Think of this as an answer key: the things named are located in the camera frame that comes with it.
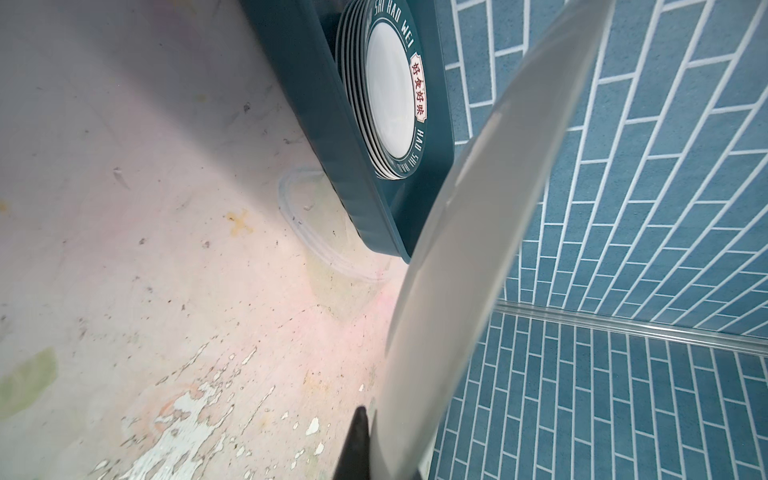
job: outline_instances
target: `teal plastic tray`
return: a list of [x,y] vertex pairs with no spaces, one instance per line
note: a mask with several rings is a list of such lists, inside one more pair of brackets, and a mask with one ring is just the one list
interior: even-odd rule
[[397,181],[376,176],[331,53],[339,16],[348,2],[241,2],[360,238],[373,251],[409,262],[453,165],[453,133],[434,2],[408,2],[424,51],[429,142],[416,172]]

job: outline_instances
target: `blue tile wall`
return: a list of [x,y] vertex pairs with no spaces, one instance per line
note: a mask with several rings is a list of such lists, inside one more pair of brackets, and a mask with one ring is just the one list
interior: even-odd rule
[[494,313],[429,480],[765,480],[768,359]]
[[[458,151],[563,1],[436,4]],[[618,0],[604,34],[502,299],[768,338],[765,0]]]

